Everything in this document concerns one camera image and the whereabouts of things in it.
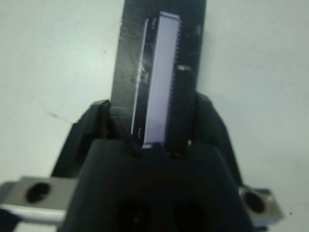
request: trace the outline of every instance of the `black component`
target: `black component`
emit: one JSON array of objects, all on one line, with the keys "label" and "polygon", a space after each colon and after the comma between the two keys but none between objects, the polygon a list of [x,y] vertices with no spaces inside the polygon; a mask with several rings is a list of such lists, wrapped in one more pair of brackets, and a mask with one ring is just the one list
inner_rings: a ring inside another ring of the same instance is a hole
[{"label": "black component", "polygon": [[131,131],[145,20],[167,12],[178,15],[182,21],[177,64],[185,68],[175,70],[166,146],[173,150],[187,144],[194,122],[205,10],[206,0],[125,1],[111,97],[111,115],[121,132]]},{"label": "black component", "polygon": [[21,219],[6,210],[0,209],[0,231],[13,232]]},{"label": "black component", "polygon": [[[149,206],[152,220],[148,232],[178,231],[174,208],[188,199],[207,215],[209,232],[253,231],[237,186],[213,146],[193,144],[185,160],[174,160],[158,147],[137,158],[121,141],[95,140],[63,231],[119,231],[118,215],[126,199],[141,199]],[[187,208],[195,211],[198,225],[203,227],[203,213]],[[188,224],[178,226],[188,229]]]},{"label": "black component", "polygon": [[[242,181],[227,130],[208,98],[196,95],[191,136],[193,145],[168,153],[156,145],[142,154],[136,153],[138,149],[134,149],[134,143],[124,137],[125,133],[120,135],[121,128],[110,122],[107,106],[108,102],[95,104],[96,113],[100,116],[91,113],[93,117],[85,117],[94,109],[91,106],[78,123],[80,130],[75,130],[78,135],[96,134],[102,138],[92,142],[87,155],[82,153],[84,164],[80,163],[79,168],[73,165],[80,162],[81,153],[79,149],[65,150],[69,147],[67,144],[59,157],[67,164],[64,173],[80,173],[77,190],[60,231],[113,232],[120,231],[120,228],[129,230],[132,228],[130,225],[143,228],[142,224],[147,224],[149,218],[151,223],[147,231],[181,231],[178,227],[186,231],[189,223],[181,220],[184,214],[176,214],[175,209],[178,203],[185,208],[185,204],[191,202],[196,204],[196,208],[188,206],[189,210],[195,211],[190,215],[196,215],[196,226],[206,226],[210,232],[252,231],[237,192]],[[93,118],[99,122],[98,127],[88,121]],[[111,136],[97,133],[99,128],[106,129],[105,134]],[[68,141],[71,144],[80,142],[80,147],[84,146],[85,140],[75,141],[74,138],[80,136],[71,137]],[[138,203],[132,207],[137,209],[133,210],[133,214],[142,211],[143,215],[149,215],[148,212],[151,212],[151,217],[145,217],[142,224],[134,225],[132,220],[123,223],[119,213],[128,199],[138,199],[141,203],[140,209]]]},{"label": "black component", "polygon": [[155,40],[157,31],[157,17],[150,18],[146,28],[146,36],[141,59],[142,69],[140,71],[140,82],[138,87],[138,95],[136,99],[136,112],[132,120],[134,129],[132,137],[138,142],[139,146],[144,143],[145,124],[147,116],[147,107],[151,83],[151,72],[153,69],[153,61],[155,56]]},{"label": "black component", "polygon": [[197,94],[195,103],[195,121],[192,140],[217,147],[227,163],[238,186],[243,186],[235,154],[224,122],[214,109],[211,101]]},{"label": "black component", "polygon": [[205,212],[195,202],[177,203],[174,208],[174,220],[180,232],[206,231]]},{"label": "black component", "polygon": [[38,183],[32,186],[26,195],[26,200],[29,203],[37,203],[45,199],[50,192],[50,185],[47,183]]},{"label": "black component", "polygon": [[125,201],[119,209],[118,225],[120,232],[144,232],[151,223],[151,209],[143,201]]},{"label": "black component", "polygon": [[109,128],[109,107],[108,101],[95,102],[73,124],[53,170],[53,177],[77,177],[94,139],[117,138]]},{"label": "black component", "polygon": [[245,199],[246,204],[249,206],[249,208],[252,211],[254,211],[258,214],[265,211],[264,202],[262,201],[262,199],[258,195],[254,194],[252,192],[246,192],[244,199]]}]

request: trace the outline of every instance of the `white background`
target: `white background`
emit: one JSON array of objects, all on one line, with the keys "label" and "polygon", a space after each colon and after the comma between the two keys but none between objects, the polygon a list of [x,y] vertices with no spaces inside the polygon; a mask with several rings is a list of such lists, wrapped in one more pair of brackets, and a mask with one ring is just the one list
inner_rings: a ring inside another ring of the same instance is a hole
[{"label": "white background", "polygon": [[[123,0],[0,0],[0,183],[48,176],[68,135],[109,99]],[[245,183],[285,220],[309,218],[309,1],[209,0],[198,90],[224,119]],[[53,231],[20,225],[19,232]]]}]

